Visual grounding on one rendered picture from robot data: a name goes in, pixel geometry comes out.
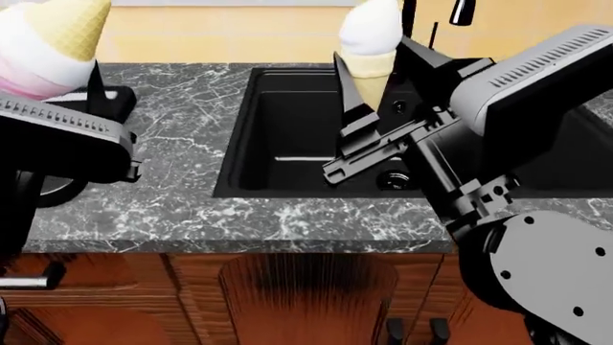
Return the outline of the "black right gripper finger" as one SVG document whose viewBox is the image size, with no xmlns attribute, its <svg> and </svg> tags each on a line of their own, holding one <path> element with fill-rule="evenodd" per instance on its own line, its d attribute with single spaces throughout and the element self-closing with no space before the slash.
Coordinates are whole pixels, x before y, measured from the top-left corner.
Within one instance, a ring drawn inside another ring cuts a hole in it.
<svg viewBox="0 0 613 345">
<path fill-rule="evenodd" d="M 337 151 L 341 157 L 349 159 L 379 142 L 377 131 L 379 117 L 369 105 L 364 103 L 340 54 L 335 52 L 333 60 L 343 108 Z"/>
<path fill-rule="evenodd" d="M 379 108 L 382 125 L 388 133 L 403 126 L 434 130 L 451 121 L 447 112 L 451 93 L 451 58 L 437 51 L 408 53 L 397 51 L 391 81 Z M 404 114 L 396 114 L 393 102 L 406 101 Z"/>
</svg>

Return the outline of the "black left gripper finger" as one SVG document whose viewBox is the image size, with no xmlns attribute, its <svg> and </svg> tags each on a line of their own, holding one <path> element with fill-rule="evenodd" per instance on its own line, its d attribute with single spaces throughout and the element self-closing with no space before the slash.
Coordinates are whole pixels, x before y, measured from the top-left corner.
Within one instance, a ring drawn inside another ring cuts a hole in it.
<svg viewBox="0 0 613 345">
<path fill-rule="evenodd" d="M 95 61 L 94 68 L 87 84 L 86 111 L 105 112 L 107 109 L 107 102 L 108 99 L 105 94 L 99 64 Z"/>
</svg>

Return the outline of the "pink white ice cream cone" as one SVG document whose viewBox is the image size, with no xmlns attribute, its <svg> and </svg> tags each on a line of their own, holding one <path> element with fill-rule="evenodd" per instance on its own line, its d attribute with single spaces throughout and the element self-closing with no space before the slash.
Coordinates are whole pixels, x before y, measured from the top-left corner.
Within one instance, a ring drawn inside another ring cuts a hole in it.
<svg viewBox="0 0 613 345">
<path fill-rule="evenodd" d="M 33 100 L 87 85 L 111 0 L 20 2 L 0 11 L 0 91 Z"/>
</svg>

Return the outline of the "sink drain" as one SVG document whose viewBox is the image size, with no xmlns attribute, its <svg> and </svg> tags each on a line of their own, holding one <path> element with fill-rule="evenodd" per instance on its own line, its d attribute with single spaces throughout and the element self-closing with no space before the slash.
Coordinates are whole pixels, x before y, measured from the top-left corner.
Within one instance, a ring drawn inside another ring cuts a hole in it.
<svg viewBox="0 0 613 345">
<path fill-rule="evenodd" d="M 408 174 L 401 170 L 388 170 L 381 172 L 376 180 L 376 186 L 381 191 L 406 191 L 414 189 L 413 182 Z"/>
</svg>

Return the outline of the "black kitchen sink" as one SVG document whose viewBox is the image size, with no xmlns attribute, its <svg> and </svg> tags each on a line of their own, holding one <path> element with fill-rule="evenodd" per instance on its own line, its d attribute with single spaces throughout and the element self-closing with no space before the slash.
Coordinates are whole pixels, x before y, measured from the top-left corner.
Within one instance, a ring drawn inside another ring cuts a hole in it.
<svg viewBox="0 0 613 345">
<path fill-rule="evenodd" d="M 332 68 L 254 68 L 215 197 L 421 197 L 404 182 L 384 189 L 386 172 L 405 171 L 399 159 L 327 185 L 341 111 Z M 613 130 L 587 108 L 570 111 L 551 151 L 516 173 L 514 197 L 613 197 Z"/>
</svg>

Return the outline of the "black faucet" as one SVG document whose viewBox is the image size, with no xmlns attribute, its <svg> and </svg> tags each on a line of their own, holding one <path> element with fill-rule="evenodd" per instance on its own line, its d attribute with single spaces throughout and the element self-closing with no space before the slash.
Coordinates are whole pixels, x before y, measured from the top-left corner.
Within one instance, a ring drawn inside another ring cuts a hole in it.
<svg viewBox="0 0 613 345">
<path fill-rule="evenodd" d="M 450 57 L 465 53 L 467 34 L 453 27 L 472 24 L 476 0 L 402 0 L 403 37 L 397 51 L 437 51 Z"/>
</svg>

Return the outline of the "wooden cabinet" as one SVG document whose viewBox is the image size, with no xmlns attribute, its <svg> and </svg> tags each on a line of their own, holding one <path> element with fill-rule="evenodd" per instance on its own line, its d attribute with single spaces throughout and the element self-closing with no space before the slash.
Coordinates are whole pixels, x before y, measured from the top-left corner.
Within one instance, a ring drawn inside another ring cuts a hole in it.
<svg viewBox="0 0 613 345">
<path fill-rule="evenodd" d="M 1 290 L 9 345 L 532 345 L 522 318 L 477 301 L 452 254 L 26 254 L 10 275 L 51 261 L 57 289 Z"/>
</svg>

